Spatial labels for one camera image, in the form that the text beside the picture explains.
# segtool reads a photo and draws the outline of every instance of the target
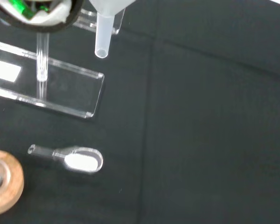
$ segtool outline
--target white label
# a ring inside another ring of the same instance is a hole
[[[20,66],[0,61],[0,79],[15,82],[20,71]]]

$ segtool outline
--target white funnel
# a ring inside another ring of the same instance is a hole
[[[90,0],[98,12],[95,55],[99,58],[108,56],[114,17],[122,9],[136,0]]]

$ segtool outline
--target clear plastic rod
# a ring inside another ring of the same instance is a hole
[[[47,81],[39,82],[37,81],[37,98],[41,100],[47,99]]]
[[[109,54],[113,24],[114,16],[103,16],[98,13],[95,55],[99,58],[105,58]]]
[[[39,82],[48,80],[48,62],[49,62],[49,34],[37,33],[36,40],[36,78]]]

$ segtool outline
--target acrylic base plate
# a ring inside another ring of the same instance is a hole
[[[81,118],[96,110],[102,73],[49,59],[47,82],[36,79],[36,53],[0,42],[0,97]]]

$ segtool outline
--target acrylic clamp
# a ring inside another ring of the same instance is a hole
[[[115,16],[114,35],[124,11]],[[74,26],[95,32],[96,15],[82,9]],[[86,119],[95,113],[103,81],[100,72],[49,58],[49,34],[37,33],[36,53],[0,42],[0,97]]]

